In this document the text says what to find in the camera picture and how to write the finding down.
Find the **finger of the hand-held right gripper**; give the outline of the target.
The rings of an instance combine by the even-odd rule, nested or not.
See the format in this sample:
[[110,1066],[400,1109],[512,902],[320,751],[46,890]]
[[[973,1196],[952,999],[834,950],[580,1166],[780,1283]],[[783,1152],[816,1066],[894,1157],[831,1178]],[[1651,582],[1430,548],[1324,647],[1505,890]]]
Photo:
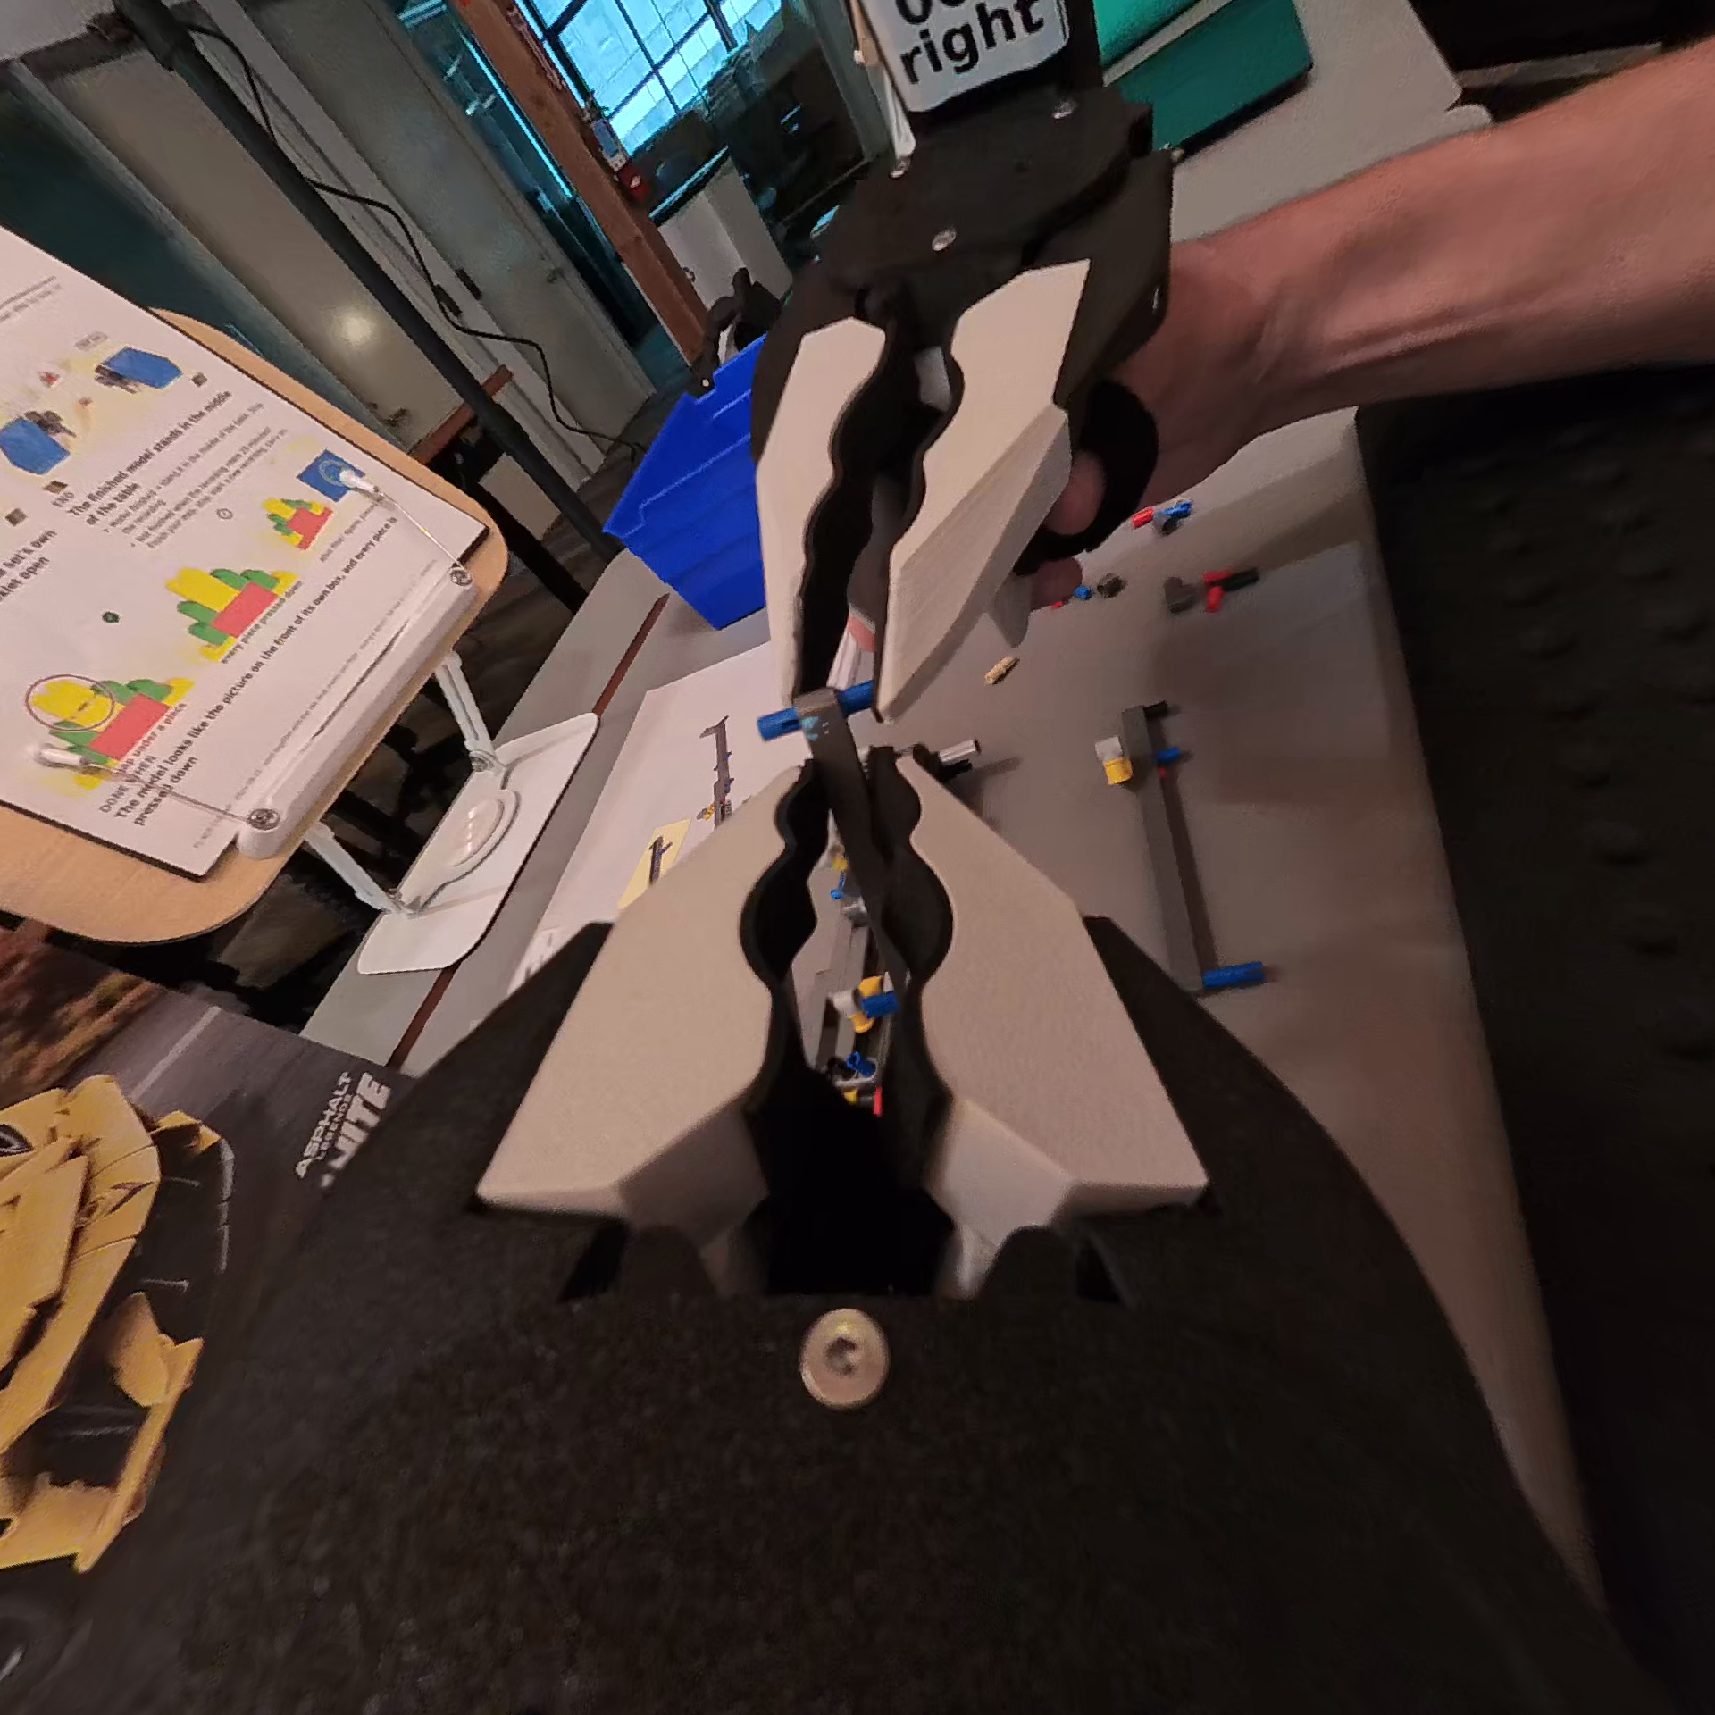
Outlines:
[[757,456],[764,611],[778,691],[834,684],[859,611],[886,689],[894,550],[894,334],[845,317],[802,337]]
[[1018,566],[1066,491],[1068,410],[1056,400],[1089,264],[1020,274],[955,325],[957,405],[923,456],[923,496],[886,563],[874,710],[905,717],[981,620],[1026,640],[1032,593]]

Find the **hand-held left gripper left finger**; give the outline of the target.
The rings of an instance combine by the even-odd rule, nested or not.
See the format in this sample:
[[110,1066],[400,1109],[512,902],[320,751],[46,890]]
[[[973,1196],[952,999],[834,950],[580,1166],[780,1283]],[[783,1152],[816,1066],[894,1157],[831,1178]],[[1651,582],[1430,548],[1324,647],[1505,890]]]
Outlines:
[[767,1283],[852,1270],[852,1113],[806,1062],[792,966],[829,809],[790,767],[625,906],[479,1182],[503,1214],[670,1229],[764,1214]]

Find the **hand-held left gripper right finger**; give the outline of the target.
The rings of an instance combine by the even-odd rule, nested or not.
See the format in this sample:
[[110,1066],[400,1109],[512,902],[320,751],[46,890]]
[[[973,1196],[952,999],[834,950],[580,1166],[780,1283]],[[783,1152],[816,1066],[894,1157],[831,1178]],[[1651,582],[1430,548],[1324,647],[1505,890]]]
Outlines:
[[1181,1209],[1209,1189],[1075,899],[913,756],[872,754],[910,939],[897,1046],[930,1072],[923,1186],[973,1295],[1028,1229]]

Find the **blue lego pin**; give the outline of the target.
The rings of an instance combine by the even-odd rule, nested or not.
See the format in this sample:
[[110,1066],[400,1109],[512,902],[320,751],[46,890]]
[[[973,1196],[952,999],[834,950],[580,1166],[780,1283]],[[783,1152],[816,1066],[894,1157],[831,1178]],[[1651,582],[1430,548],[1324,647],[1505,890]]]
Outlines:
[[[862,715],[874,706],[874,680],[862,680],[831,695],[836,697],[843,717]],[[802,722],[797,706],[762,715],[757,720],[757,734],[764,742],[776,742],[800,732]]]

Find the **long dark grey lego beam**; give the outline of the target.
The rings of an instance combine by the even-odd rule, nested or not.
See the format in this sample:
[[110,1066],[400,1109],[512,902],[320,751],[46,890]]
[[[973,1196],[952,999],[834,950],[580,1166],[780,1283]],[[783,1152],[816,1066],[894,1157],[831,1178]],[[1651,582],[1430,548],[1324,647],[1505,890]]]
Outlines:
[[889,978],[878,1124],[900,1176],[925,1182],[949,1102],[930,1055],[925,1005],[952,942],[952,912],[910,843],[923,807],[902,774],[907,757],[881,742],[862,747],[852,734],[854,715],[881,715],[877,679],[872,673],[852,686],[804,692],[792,715]]

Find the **person's right forearm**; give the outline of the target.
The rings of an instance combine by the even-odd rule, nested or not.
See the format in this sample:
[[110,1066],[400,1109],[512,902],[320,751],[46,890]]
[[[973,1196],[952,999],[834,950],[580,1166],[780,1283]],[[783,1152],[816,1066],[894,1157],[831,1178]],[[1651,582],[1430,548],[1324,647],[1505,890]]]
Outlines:
[[1712,42],[1283,204],[1249,243],[1270,427],[1712,361]]

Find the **partly built lego chassis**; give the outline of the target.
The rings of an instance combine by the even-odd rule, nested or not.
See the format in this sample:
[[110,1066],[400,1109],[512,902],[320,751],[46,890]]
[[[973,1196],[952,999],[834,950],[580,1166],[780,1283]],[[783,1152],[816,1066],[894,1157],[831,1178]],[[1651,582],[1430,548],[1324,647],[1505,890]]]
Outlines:
[[[907,848],[907,920],[919,972],[907,987],[933,974],[952,947],[954,908],[948,888],[935,879],[930,860]],[[898,994],[886,969],[886,938],[871,921],[868,902],[855,885],[852,862],[834,822],[828,824],[825,869],[828,900],[840,928],[834,954],[822,976],[822,1016],[804,1024],[804,1051],[834,1090],[855,1113],[885,1117],[886,1062],[898,1016]]]

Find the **scattered small lego pieces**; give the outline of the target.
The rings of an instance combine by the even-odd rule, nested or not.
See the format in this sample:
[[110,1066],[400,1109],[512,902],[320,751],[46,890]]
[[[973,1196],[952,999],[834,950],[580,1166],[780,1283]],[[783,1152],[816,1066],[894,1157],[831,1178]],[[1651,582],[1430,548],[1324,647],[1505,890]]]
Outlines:
[[[1181,529],[1194,513],[1191,496],[1175,499],[1164,505],[1141,506],[1129,521],[1133,533],[1150,533],[1155,540],[1167,540]],[[1224,608],[1234,595],[1253,589],[1263,579],[1256,566],[1234,566],[1205,572],[1198,579],[1182,574],[1168,574],[1162,581],[1164,611],[1171,615],[1184,615],[1193,611],[1215,613]],[[1119,572],[1105,576],[1082,576],[1075,587],[1050,589],[1041,600],[1036,600],[1032,615],[1060,611],[1068,606],[1084,606],[1099,600],[1110,600],[1125,593],[1129,579]]]

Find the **lego set box yellow car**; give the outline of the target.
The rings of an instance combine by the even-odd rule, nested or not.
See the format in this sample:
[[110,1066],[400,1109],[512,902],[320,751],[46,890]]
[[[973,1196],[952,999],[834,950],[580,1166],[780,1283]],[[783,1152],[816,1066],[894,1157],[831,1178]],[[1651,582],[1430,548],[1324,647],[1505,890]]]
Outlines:
[[272,1277],[414,1081],[48,939],[2,952],[2,1704],[102,1711]]

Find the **person's right hand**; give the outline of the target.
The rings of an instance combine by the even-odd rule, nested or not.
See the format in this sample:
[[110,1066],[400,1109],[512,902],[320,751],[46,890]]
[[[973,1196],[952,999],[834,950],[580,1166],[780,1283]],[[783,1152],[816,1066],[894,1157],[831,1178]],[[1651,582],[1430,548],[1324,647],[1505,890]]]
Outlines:
[[1157,332],[1099,389],[1129,397],[1119,426],[1151,426],[1150,480],[1122,483],[1127,515],[1177,500],[1249,441],[1291,416],[1272,375],[1275,272],[1252,234],[1232,228],[1173,251],[1168,311]]

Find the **blue plastic bin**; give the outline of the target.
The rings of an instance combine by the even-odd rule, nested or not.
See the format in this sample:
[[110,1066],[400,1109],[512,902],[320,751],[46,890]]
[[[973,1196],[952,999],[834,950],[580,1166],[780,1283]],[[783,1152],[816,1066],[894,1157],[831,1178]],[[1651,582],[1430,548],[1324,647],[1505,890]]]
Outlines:
[[713,629],[766,605],[752,451],[752,395],[764,343],[687,393],[614,505],[606,533]]

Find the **teal felt bag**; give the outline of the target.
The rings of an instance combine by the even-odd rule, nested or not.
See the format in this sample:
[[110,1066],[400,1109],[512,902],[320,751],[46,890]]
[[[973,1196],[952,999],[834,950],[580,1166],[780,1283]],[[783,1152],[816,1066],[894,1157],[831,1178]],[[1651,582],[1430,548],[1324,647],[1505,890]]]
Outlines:
[[1292,98],[1316,59],[1294,2],[1099,2],[1105,83],[1193,154]]

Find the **open instruction booklet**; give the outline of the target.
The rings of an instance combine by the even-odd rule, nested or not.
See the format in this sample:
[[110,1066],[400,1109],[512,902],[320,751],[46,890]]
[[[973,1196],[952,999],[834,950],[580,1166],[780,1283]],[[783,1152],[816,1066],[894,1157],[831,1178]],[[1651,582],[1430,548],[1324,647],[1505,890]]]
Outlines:
[[780,708],[766,646],[648,692],[539,928],[511,978],[516,991],[576,931],[611,923],[784,770],[800,736],[764,739]]

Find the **black dimpled mat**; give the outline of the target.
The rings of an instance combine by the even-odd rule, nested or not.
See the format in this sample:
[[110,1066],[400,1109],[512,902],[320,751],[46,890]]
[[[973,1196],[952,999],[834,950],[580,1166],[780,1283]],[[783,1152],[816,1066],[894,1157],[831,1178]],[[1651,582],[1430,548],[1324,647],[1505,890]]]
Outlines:
[[1712,365],[1358,432],[1600,1583],[1712,1711]]

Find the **printed instruction sheet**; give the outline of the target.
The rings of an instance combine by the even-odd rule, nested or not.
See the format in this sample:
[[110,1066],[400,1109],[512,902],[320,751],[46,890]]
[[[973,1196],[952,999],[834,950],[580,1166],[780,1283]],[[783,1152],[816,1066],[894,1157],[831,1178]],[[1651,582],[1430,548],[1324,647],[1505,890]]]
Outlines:
[[479,605],[482,517],[2,241],[5,805],[190,879],[282,850]]

